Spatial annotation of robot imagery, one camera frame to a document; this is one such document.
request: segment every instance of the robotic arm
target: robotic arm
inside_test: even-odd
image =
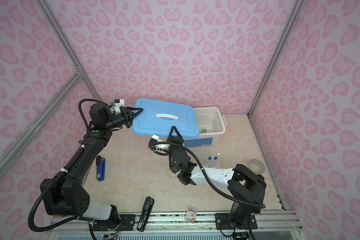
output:
[[[88,126],[81,111],[81,103],[84,101],[98,102],[90,108],[89,114],[92,120]],[[112,132],[121,129],[123,125],[129,128],[132,120],[143,111],[142,108],[126,108],[121,101],[115,100],[115,103],[110,105],[93,99],[83,99],[79,102],[79,111],[86,124],[87,132],[83,140],[79,141],[81,147],[67,165],[54,178],[45,179],[41,183],[41,195],[28,217],[28,226],[31,230],[48,231],[76,219],[94,221],[97,226],[101,225],[103,229],[108,230],[115,230],[120,226],[116,206],[91,201],[81,184],[91,163],[107,145]],[[169,169],[173,173],[180,171],[177,177],[182,184],[209,184],[218,194],[234,201],[230,212],[232,226],[239,229],[245,227],[249,213],[259,213],[260,209],[265,208],[263,199],[266,184],[262,175],[254,174],[241,164],[237,164],[233,169],[204,168],[197,156],[183,147],[183,143],[184,140],[176,127],[172,127],[167,141],[164,142],[154,135],[149,141],[149,148],[159,155],[168,155]],[[197,164],[190,161],[188,153],[193,156]],[[233,197],[216,186],[227,188]],[[72,215],[73,217],[47,227],[37,227],[34,224],[34,215],[42,200],[49,215]]]
[[[180,173],[177,178],[184,185],[209,184],[218,194],[233,200],[229,218],[230,225],[235,228],[245,228],[250,213],[260,213],[265,208],[263,204],[266,183],[260,174],[254,174],[246,166],[237,164],[235,168],[215,169],[203,167],[192,151],[183,147],[184,140],[176,127],[172,127],[167,141],[162,141],[154,135],[149,141],[149,148],[159,155],[168,155],[169,169]],[[198,164],[192,163],[190,153]],[[218,190],[216,186],[228,189],[233,197]]]
[[[96,100],[81,100],[79,103],[81,113],[81,103],[84,101]],[[115,103],[110,105],[99,102],[91,106],[89,115],[92,120],[83,140],[79,141],[81,147],[53,179],[44,179],[40,185],[41,195],[29,213],[28,226],[31,230],[43,232],[75,219],[91,222],[96,220],[96,223],[108,230],[119,226],[120,219],[117,208],[113,205],[91,201],[89,194],[81,184],[91,163],[107,145],[112,131],[121,129],[123,125],[129,128],[132,120],[143,111],[142,108],[126,108],[120,105],[122,104],[115,100]],[[37,227],[34,224],[34,214],[41,200],[44,201],[47,214],[72,215],[74,217],[47,227]]]

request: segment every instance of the black stapler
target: black stapler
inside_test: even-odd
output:
[[[139,224],[137,225],[137,230],[144,232],[145,226],[147,225],[149,215],[151,214],[152,207],[154,206],[155,200],[151,197],[145,199],[143,205],[143,211],[141,212]]]

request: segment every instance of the blue label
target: blue label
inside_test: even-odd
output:
[[[185,147],[203,147],[211,146],[213,137],[200,138],[200,139],[188,139],[184,141]]]

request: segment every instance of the white handle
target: white handle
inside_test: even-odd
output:
[[[225,117],[224,117],[224,115],[221,115],[221,118],[224,120],[224,124],[225,124],[225,126],[227,126],[227,122],[225,121]]]
[[[156,117],[158,118],[172,118],[172,119],[178,119],[177,116],[171,115],[171,114],[164,114],[164,113],[158,113],[156,114]]]

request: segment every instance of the white plastic box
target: white plastic box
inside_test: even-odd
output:
[[[185,139],[185,147],[214,146],[219,142],[220,137],[225,133],[224,116],[216,107],[194,108],[199,136],[196,139]]]

